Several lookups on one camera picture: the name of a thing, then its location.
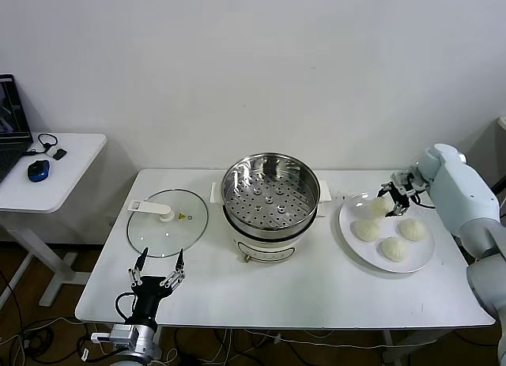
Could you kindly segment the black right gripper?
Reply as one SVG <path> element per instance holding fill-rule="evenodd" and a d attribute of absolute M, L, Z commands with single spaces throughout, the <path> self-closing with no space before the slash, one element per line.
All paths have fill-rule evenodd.
<path fill-rule="evenodd" d="M 377 197 L 383 197 L 389 194 L 395 203 L 392 210 L 385 217 L 399 217 L 406 213 L 410 207 L 410 203 L 415 201 L 414 188 L 411 182 L 407 183 L 383 183 L 377 193 Z"/>

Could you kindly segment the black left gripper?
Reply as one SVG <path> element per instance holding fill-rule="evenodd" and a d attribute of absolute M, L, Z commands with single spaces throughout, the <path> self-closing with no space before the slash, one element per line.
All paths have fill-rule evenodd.
<path fill-rule="evenodd" d="M 134 267 L 128 269 L 130 287 L 137 297 L 131 316 L 134 323 L 140 323 L 142 320 L 154 321 L 160 301 L 167 296 L 167 289 L 175 290 L 186 277 L 182 248 L 176 260 L 175 269 L 169 276 L 166 278 L 142 276 L 148 252 L 149 249 L 145 247 Z"/>

